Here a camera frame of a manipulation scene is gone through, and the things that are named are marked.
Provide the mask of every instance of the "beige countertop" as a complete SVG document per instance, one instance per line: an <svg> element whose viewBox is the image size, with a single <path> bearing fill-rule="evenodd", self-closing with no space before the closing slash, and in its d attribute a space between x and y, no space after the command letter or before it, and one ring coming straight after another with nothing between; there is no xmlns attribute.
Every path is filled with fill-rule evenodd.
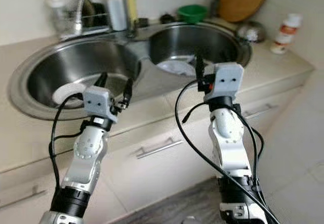
<svg viewBox="0 0 324 224"><path fill-rule="evenodd" d="M0 47L3 64L0 71L0 173L48 157L52 122L34 119L19 112L8 99L7 86L14 70L28 56L55 41L53 37L41 38ZM269 42L254 45L252 60L246 67L238 101L247 103L300 86L312 70L312 66L291 52L285 55L271 53ZM111 136L172 117L178 92L131 104L118 117L119 122L114 125ZM191 107L201 101L202 95L191 89L181 108ZM81 120L60 121L57 136L78 132L80 122ZM112 149L120 148L121 146L113 142L113 138ZM62 152L71 149L72 142L58 142L57 150Z"/></svg>

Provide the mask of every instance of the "gray floor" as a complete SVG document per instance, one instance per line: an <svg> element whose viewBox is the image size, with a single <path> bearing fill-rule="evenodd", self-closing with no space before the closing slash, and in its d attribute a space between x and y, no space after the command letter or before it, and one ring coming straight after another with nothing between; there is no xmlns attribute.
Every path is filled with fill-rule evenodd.
<svg viewBox="0 0 324 224"><path fill-rule="evenodd" d="M203 224L224 224L219 203L217 180L212 178L114 224L180 224L187 216L195 216Z"/></svg>

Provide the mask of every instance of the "double sink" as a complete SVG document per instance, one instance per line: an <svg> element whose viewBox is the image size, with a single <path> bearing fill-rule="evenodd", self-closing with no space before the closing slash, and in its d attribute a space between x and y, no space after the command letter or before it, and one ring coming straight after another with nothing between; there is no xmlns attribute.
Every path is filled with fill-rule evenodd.
<svg viewBox="0 0 324 224"><path fill-rule="evenodd" d="M46 47L24 61L12 75L9 94L21 112L52 120L58 105L53 93L79 82L93 85L107 72L106 87L118 98L128 78L134 80L132 102L183 87L194 77L194 54L200 53L206 73L212 64L238 62L246 66L251 48L222 26L172 23L142 28L135 39L124 32L83 37ZM63 120L85 117L79 102L70 103Z"/></svg>

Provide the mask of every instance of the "metal handle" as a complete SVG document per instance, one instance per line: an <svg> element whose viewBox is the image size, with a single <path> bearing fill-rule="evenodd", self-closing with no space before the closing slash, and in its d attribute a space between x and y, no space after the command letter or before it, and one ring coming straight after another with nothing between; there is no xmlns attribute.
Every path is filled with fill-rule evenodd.
<svg viewBox="0 0 324 224"><path fill-rule="evenodd" d="M249 111L244 111L245 119L253 119L255 117L258 117L261 114L264 114L264 113L266 113L268 111L271 111L271 110L279 107L278 105L271 105L271 104L266 104L265 106L266 106L266 109L260 110L260 111L258 111L256 113L249 113Z"/></svg>
<svg viewBox="0 0 324 224"><path fill-rule="evenodd" d="M28 199L33 199L33 198L38 197L38 196L43 196L43 195L47 194L47 192L48 192L48 190L43 190L43 191L39 191L38 193L33 193L33 194L31 194L29 196L26 196L24 198L21 198L19 200L15 200L13 202L10 202L8 204L5 204L3 206L0 206L0 210L6 208L8 206L12 206L12 205L18 204L18 203L20 203L22 201L25 201L25 200L28 200Z"/></svg>
<svg viewBox="0 0 324 224"><path fill-rule="evenodd" d="M143 157L147 157L147 156L149 156L149 155L152 155L152 154L154 154L154 153L157 153L157 152L163 151L163 150L165 150L165 149L167 149L167 148L174 147L174 146L179 145L179 144L182 144L182 143L184 143L183 140L179 140L179 141L176 141L176 142L171 142L170 144L167 144L167 145L165 145L165 146L162 146L162 147L156 148L156 149L154 149L154 150L152 150L152 151L149 151L149 152L146 152L146 151L142 148L141 150L142 150L143 152L140 153L140 154L138 154L138 155L136 155L136 158L137 158L137 159L141 159L141 158L143 158Z"/></svg>

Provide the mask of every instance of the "black wire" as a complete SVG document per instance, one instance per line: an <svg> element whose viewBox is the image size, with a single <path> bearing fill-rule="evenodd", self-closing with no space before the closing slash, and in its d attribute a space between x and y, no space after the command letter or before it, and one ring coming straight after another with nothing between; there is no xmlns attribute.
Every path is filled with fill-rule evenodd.
<svg viewBox="0 0 324 224"><path fill-rule="evenodd" d="M190 111L189 111L189 112L185 115L185 117L183 118L182 123L185 123L185 122L188 120L188 118L189 118L189 116L190 116L190 114L191 114L191 112L192 112L193 110L195 110L196 108L198 108L199 106L204 105L204 104L206 104L206 103L205 103L205 102L203 102L203 103L199 103L199 104L195 105L193 108L191 108ZM244 117L243 117L239 112L237 112L235 108L230 107L230 106L228 106L228 105L223 105L223 104L220 104L220 107L222 107L222 108L227 108L227 109L233 111L233 112L238 116L238 118L240 119L240 121L241 121L241 122L242 122L242 123L243 123L243 124L248 128L248 131L249 131L249 133L250 133L250 135L251 135L251 138L252 138L253 148L254 148L254 159L253 159L253 184L254 184L254 186L257 186L257 181L258 181L258 172L257 172L257 169L258 169L258 163L259 163L259 160L258 160L258 154L257 154L257 152L258 152L258 149L257 149L257 142L256 142L256 140L255 140L255 137L254 137L254 134L253 134L253 130L251 129L251 127L249 126L249 124L246 122L246 120L244 119Z"/></svg>
<svg viewBox="0 0 324 224"><path fill-rule="evenodd" d="M199 106L201 105L206 105L207 103L203 102L203 103L199 103L197 105L195 105L194 107L192 107L189 112L184 116L183 120L182 120L182 123L185 123L187 122L187 120L189 119L191 113L196 109L198 108ZM251 127L252 131L258 136L258 138L260 139L260 142L261 142L261 148L260 148L260 151L258 153L258 162L257 162L257 165L259 165L259 160L261 158L261 155L262 155L262 152L263 152L263 149L264 149L264 139L262 137L262 135L256 130L254 129L253 127ZM265 198L263 196L263 193L262 193L262 190L261 190L261 186L260 184L258 184L258 188L260 189L260 191L257 191L257 194L258 194L258 197L259 199L262 201L262 203L268 207L268 205L266 204L266 201L265 201Z"/></svg>
<svg viewBox="0 0 324 224"><path fill-rule="evenodd" d="M179 120L179 115L178 115L178 109L179 109L179 102L180 99L183 95L183 93L188 89L188 87L194 85L197 83L197 80L194 80L190 83L188 83L179 93L177 100L176 100L176 105L175 105L175 118L176 118L176 123L178 125L178 128L185 138L185 140L188 142L190 147L204 160L206 161L211 167L213 167L215 170L220 172L224 177L228 178L230 181L232 181L239 189L241 189L250 199L252 199L266 214L271 217L271 219L276 223L280 224L280 222L277 220L277 218L267 209L266 206L264 206L257 198L255 198L253 195L251 195L239 182L237 182L233 177L231 177L226 171L224 171L222 168L217 166L214 162L212 162L208 157L206 157L189 139L189 137L186 135L184 132L180 120Z"/></svg>
<svg viewBox="0 0 324 224"><path fill-rule="evenodd" d="M54 141L58 140L58 139L61 139L61 138L74 138L74 137L78 137L82 134L83 130L82 131L79 131L78 133L75 133L73 135L61 135L61 136L58 136L58 137L55 137L54 138Z"/></svg>
<svg viewBox="0 0 324 224"><path fill-rule="evenodd" d="M183 120L182 120L182 123L185 123L187 122L187 120L189 119L189 116L191 115L191 113L196 109L198 108L199 106L201 105L205 105L206 103L205 102L202 102L202 103L199 103L197 105L195 105L192 109L189 110L189 112L183 117Z"/></svg>
<svg viewBox="0 0 324 224"><path fill-rule="evenodd" d="M75 97L78 97L78 96L79 96L78 94L70 95L62 102L62 104L60 104L60 106L59 106L59 108L58 108L58 110L56 112L56 115L55 115L55 118L54 118L54 121L53 121L53 125L52 125L51 141L49 143L49 154L50 154L50 159L51 159L51 162L52 162L54 176L55 176L55 182L56 182L54 196L60 190L60 173L59 173L59 170L58 170L58 167L57 167L57 164L56 164L55 145L54 145L56 124L57 124L57 121L58 121L59 116L61 114L61 111L64 108L67 101L69 101L71 98L75 98Z"/></svg>
<svg viewBox="0 0 324 224"><path fill-rule="evenodd" d="M263 153L263 149L264 149L264 139L262 137L262 135L254 128L252 128L253 132L258 136L258 138L260 139L261 142L261 148L258 154L258 161L260 160L262 153Z"/></svg>

